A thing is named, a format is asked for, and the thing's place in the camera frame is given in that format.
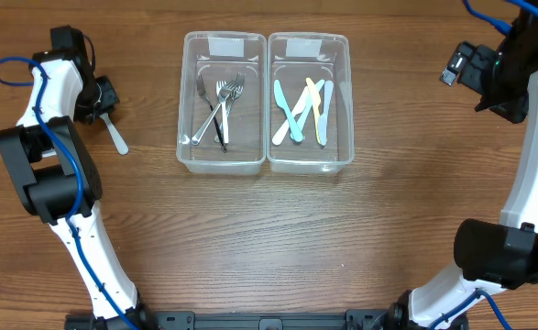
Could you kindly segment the white plastic fork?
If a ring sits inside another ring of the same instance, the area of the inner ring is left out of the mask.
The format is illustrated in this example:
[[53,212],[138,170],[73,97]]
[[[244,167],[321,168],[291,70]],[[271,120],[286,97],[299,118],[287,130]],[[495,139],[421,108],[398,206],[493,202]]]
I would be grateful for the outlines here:
[[111,139],[114,143],[114,146],[117,150],[117,152],[120,154],[120,155],[126,155],[129,151],[129,147],[127,145],[127,143],[124,141],[124,139],[122,138],[121,134],[119,133],[119,131],[116,129],[114,123],[112,122],[112,120],[110,119],[109,117],[109,114],[107,113],[102,113],[100,115],[100,118],[104,121],[104,124],[111,136]]

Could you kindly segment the pale blue plastic knife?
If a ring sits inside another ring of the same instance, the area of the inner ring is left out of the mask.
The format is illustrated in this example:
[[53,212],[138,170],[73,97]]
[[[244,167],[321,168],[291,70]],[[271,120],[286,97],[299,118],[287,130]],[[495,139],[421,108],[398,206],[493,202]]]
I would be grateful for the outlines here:
[[296,105],[293,107],[292,114],[294,117],[298,116],[297,118],[297,125],[300,128],[300,130],[303,130],[304,125],[306,123],[307,117],[309,115],[309,112],[313,106],[312,98],[309,93],[309,89],[307,86],[304,87],[302,90],[302,94],[296,103]]

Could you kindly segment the teal plastic knife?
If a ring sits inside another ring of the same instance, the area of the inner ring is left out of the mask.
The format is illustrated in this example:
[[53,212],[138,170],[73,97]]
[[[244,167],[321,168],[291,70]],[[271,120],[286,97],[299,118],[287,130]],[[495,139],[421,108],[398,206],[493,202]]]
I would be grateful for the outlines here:
[[277,106],[280,107],[283,110],[283,112],[284,112],[284,114],[285,114],[285,116],[287,118],[287,121],[289,123],[290,131],[293,134],[293,140],[295,142],[302,142],[302,140],[303,140],[302,131],[299,128],[299,126],[297,125],[297,123],[296,123],[296,121],[294,119],[294,116],[292,114],[292,111],[290,110],[290,108],[289,108],[289,106],[287,104],[287,101],[285,99],[285,96],[284,96],[284,93],[282,91],[282,87],[281,87],[281,84],[280,84],[279,80],[274,81],[273,89],[274,89],[275,102],[276,102]]

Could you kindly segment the yellow plastic knife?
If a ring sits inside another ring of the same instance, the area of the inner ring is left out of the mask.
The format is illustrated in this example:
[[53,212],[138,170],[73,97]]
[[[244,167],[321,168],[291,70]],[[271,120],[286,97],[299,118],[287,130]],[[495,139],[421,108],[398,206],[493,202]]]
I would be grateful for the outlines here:
[[316,139],[318,143],[324,147],[326,139],[322,137],[321,133],[321,127],[320,124],[320,104],[322,103],[322,96],[321,96],[321,89],[324,87],[324,80],[320,80],[318,82],[314,82],[311,78],[306,79],[306,84],[309,89],[309,94],[313,106],[313,118],[314,118],[314,126],[315,126],[315,134]]

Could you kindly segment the white plastic knife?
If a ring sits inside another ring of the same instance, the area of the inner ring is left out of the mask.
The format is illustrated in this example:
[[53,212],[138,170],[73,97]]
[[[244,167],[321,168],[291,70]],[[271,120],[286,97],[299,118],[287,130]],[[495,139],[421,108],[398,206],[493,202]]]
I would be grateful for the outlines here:
[[[277,106],[281,107],[281,105],[286,102],[283,91],[276,91],[274,95],[275,95],[275,101],[277,103]],[[304,89],[302,90],[302,93],[296,105],[291,110],[291,114],[293,117],[300,115],[302,111],[305,109],[308,96],[309,96],[308,87],[305,86]],[[290,123],[289,123],[289,120],[286,119],[283,122],[283,124],[280,126],[280,128],[277,130],[277,132],[274,134],[272,138],[272,143],[276,146],[280,145],[283,139],[285,138],[286,133],[289,131],[289,129],[290,129]]]

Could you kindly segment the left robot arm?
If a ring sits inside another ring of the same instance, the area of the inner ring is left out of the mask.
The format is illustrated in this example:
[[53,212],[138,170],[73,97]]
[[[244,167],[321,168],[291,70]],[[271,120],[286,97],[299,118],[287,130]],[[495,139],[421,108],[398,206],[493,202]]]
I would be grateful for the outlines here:
[[16,125],[0,131],[0,154],[23,207],[61,240],[89,292],[91,315],[69,317],[65,328],[157,329],[106,233],[101,178],[75,128],[107,120],[119,98],[95,74],[89,37],[61,26],[50,41],[50,50],[24,60],[31,95]]

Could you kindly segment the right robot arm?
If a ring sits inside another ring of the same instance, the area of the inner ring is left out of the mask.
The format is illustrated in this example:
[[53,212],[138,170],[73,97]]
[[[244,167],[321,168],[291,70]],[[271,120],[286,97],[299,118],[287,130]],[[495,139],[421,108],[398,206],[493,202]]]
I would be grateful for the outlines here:
[[465,220],[452,262],[405,292],[378,319],[382,329],[465,329],[467,311],[526,283],[538,284],[538,1],[521,1],[511,23],[492,18],[495,49],[460,43],[441,74],[476,92],[478,110],[525,124],[514,184],[495,223]]

